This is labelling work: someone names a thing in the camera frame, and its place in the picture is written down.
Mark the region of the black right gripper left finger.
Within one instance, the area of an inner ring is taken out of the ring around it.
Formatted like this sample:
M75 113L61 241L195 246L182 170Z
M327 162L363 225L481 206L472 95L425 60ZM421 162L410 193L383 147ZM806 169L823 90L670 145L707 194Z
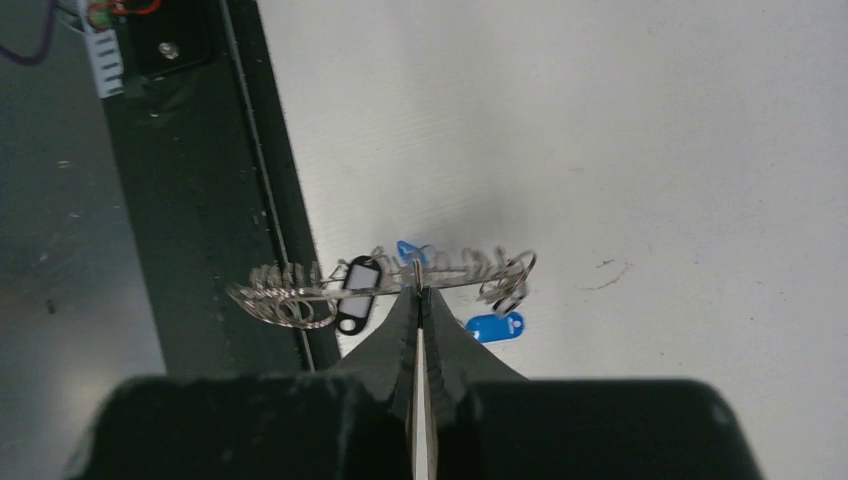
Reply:
M408 479L419 298L332 368L298 375L139 377L79 446L83 479Z

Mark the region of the round metal key ring plate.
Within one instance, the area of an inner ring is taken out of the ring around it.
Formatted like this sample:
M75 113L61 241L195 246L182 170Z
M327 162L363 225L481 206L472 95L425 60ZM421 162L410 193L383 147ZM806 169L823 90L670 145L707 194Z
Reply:
M408 288L474 286L477 300L503 317L526 298L527 281L538 260L533 250L510 256L503 247L497 247L492 255L465 248L460 261L453 263L447 253L431 245L422 248L428 257L427 265L415 261L402 267L397 253L390 255L381 247L366 254L383 267L382 282L373 291L374 301L381 296L398 295ZM338 301L352 295L342 288L352 260L340 260L326 277L321 275L317 262L308 267L299 263L260 265L251 270L245 285L230 284L226 293L251 317L271 325L299 330L336 326Z

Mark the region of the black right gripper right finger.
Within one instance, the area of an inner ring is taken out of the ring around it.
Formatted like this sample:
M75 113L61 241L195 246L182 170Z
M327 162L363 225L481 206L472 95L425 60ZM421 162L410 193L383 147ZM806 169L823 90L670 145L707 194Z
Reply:
M692 379L531 380L421 295L441 479L758 479L729 404Z

